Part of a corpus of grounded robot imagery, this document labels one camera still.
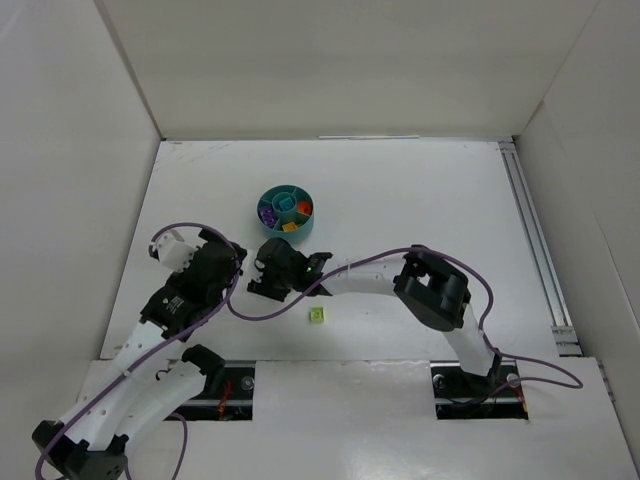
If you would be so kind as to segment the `long yellow lego brick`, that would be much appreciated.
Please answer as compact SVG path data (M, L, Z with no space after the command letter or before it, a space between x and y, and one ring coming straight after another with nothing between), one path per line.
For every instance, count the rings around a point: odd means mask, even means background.
M282 225L283 232L292 232L297 230L300 227L300 224L296 224L295 222L289 222Z

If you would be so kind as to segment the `long purple lego brick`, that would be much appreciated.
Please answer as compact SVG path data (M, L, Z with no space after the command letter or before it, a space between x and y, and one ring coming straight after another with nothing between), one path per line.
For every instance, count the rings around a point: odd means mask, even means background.
M258 214L262 223L269 229L273 228L278 221L278 217L271 205L260 207L258 209Z

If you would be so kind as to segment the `long teal lego brick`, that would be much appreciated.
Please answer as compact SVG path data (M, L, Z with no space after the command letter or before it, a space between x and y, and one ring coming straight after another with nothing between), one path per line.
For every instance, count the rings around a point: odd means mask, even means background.
M291 196L283 197L277 202L277 207L281 212L294 210L296 207L296 200Z

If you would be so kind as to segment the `orange round lego piece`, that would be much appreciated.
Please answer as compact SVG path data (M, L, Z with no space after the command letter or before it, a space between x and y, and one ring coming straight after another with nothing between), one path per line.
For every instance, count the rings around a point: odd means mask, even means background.
M297 204L297 211L301 214L310 216L313 212L313 207L309 202L301 201Z

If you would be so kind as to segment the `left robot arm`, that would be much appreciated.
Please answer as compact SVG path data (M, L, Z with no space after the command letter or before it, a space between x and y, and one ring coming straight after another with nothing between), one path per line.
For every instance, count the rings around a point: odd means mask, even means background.
M64 479L119 478L137 440L220 381L224 359L186 343L228 303L247 252L205 225L197 227L202 244L193 246L180 227L166 226L152 237L149 255L171 273L105 374L59 419L33 431L37 478L44 465Z

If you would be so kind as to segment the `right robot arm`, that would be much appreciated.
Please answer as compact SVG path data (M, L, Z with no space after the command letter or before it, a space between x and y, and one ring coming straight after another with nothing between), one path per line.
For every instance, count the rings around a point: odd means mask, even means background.
M461 264L424 246L412 245L355 260L330 252L308 256L281 238L265 242L253 257L257 276L247 290L283 302L292 292L304 297L351 294L399 299L425 327L442 333L462 372L489 379L499 365L471 306L468 277Z

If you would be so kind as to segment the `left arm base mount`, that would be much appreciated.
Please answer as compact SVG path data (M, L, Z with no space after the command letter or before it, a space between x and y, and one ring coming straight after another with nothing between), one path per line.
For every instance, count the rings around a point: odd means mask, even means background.
M187 421L250 421L255 372L255 362L227 363L218 379L208 378L204 390L175 412Z

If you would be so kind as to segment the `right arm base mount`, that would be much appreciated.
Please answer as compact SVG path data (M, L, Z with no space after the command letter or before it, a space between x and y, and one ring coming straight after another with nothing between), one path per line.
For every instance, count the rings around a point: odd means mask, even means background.
M430 370L438 420L529 419L522 389L507 385L509 376L519 375L514 362L489 377L468 374L457 362L434 362Z

